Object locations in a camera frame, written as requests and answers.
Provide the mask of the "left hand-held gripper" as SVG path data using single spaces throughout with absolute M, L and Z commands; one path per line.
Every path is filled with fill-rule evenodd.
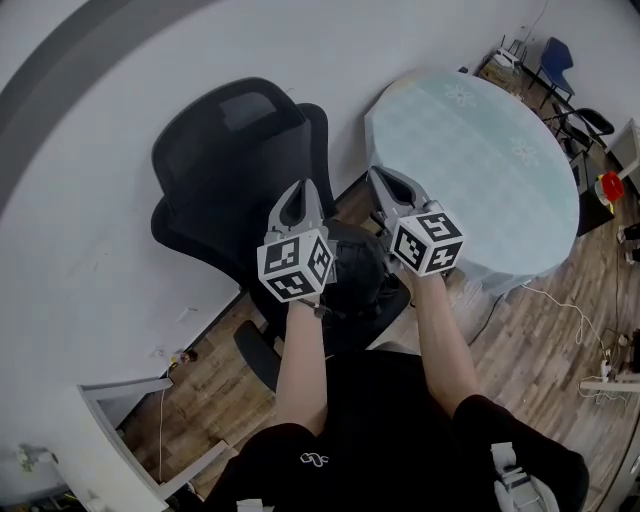
M 306 299 L 324 291 L 333 263 L 317 188 L 311 179 L 303 187 L 298 180 L 269 215 L 264 244 L 257 248 L 259 281 L 281 303 Z

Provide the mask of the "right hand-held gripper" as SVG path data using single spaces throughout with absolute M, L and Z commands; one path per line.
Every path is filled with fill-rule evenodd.
M 368 185 L 374 206 L 385 216 L 397 216 L 397 205 L 423 206 L 428 194 L 414 179 L 384 166 L 372 166 Z M 449 271 L 458 262 L 463 230 L 449 211 L 428 211 L 397 220 L 389 252 L 419 277 Z

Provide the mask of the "dark grey cloth garment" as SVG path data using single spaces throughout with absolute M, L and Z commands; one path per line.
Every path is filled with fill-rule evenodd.
M 340 318 L 374 316 L 386 277 L 378 239 L 365 228 L 328 220 L 329 242 L 335 243 L 335 278 L 323 292 L 324 304 Z

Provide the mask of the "black office chair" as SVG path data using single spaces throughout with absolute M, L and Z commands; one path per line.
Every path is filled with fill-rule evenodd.
M 272 208 L 298 180 L 315 184 L 324 225 L 340 221 L 325 111 L 293 101 L 266 79 L 240 79 L 182 110 L 160 134 L 151 160 L 163 192 L 151 218 L 154 239 L 215 267 L 250 295 L 266 325 L 243 322 L 235 343 L 257 377 L 274 388 L 281 361 L 274 345 L 285 336 L 287 307 L 260 283 L 256 250 Z M 322 295 L 326 354 L 367 348 L 409 301 L 407 286 L 387 269 L 374 316 L 335 316 Z

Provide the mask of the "person's right forearm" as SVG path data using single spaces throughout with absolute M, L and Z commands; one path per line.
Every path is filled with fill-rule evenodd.
M 441 275 L 411 275 L 410 282 L 427 388 L 453 416 L 465 399 L 481 393 L 471 351 L 456 323 Z

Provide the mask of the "person's left forearm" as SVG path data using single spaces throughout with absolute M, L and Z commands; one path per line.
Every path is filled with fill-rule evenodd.
M 322 321 L 302 302 L 290 302 L 276 386 L 276 419 L 314 436 L 324 430 L 328 410 Z

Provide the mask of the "black folding chair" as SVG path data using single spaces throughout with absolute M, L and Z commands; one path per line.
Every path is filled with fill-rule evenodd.
M 613 124 L 594 109 L 567 109 L 559 103 L 552 107 L 554 115 L 544 118 L 543 122 L 550 128 L 557 123 L 555 137 L 569 159 L 582 151 L 588 153 L 594 143 L 602 146 L 601 137 L 615 133 Z

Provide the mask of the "blue chair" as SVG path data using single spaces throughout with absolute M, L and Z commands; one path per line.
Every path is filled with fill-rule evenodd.
M 550 87 L 540 107 L 543 107 L 557 90 L 567 94 L 567 102 L 575 95 L 575 91 L 564 76 L 564 72 L 572 68 L 573 65 L 574 62 L 568 46 L 561 40 L 550 37 L 541 53 L 538 70 L 531 82 L 533 85 L 540 78 L 540 73 L 543 73 L 550 82 Z

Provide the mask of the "light blue round tablecloth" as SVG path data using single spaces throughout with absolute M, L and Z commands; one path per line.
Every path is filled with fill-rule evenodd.
M 370 164 L 417 181 L 460 222 L 457 267 L 494 295 L 561 265 L 579 198 L 551 131 L 520 99 L 433 68 L 392 83 L 365 114 Z

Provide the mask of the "black box cabinet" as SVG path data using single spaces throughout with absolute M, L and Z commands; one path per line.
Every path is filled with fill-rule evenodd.
M 602 169 L 586 152 L 575 156 L 570 167 L 576 181 L 579 195 L 579 222 L 577 236 L 582 237 L 592 230 L 614 219 L 614 213 L 597 196 L 595 184 Z

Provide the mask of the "red container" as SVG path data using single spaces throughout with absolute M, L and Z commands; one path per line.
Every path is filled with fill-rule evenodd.
M 609 206 L 624 196 L 624 187 L 618 174 L 609 171 L 599 175 L 594 184 L 594 191 L 600 202 Z

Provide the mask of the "white side table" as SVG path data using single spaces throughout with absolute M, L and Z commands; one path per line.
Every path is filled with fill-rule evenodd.
M 631 118 L 608 144 L 605 154 L 617 166 L 640 201 L 640 123 Z

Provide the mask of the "person's black shirt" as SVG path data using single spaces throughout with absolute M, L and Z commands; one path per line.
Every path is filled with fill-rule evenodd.
M 448 415 L 428 392 L 416 355 L 367 350 L 326 364 L 321 434 L 278 424 L 232 458 L 201 512 L 237 512 L 258 499 L 273 512 L 500 512 L 491 448 L 546 484 L 560 512 L 581 512 L 583 457 L 491 400 L 474 395 Z

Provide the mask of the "white power strip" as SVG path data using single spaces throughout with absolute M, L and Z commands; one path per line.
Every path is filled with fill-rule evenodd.
M 640 382 L 583 381 L 579 388 L 605 393 L 640 393 Z

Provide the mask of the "white desk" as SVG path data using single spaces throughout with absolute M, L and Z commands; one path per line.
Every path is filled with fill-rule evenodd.
M 220 459 L 220 440 L 166 483 L 136 459 L 99 402 L 166 390 L 168 379 L 71 386 L 35 397 L 32 388 L 0 387 L 0 507 L 70 489 L 86 512 L 166 512 L 167 500 Z

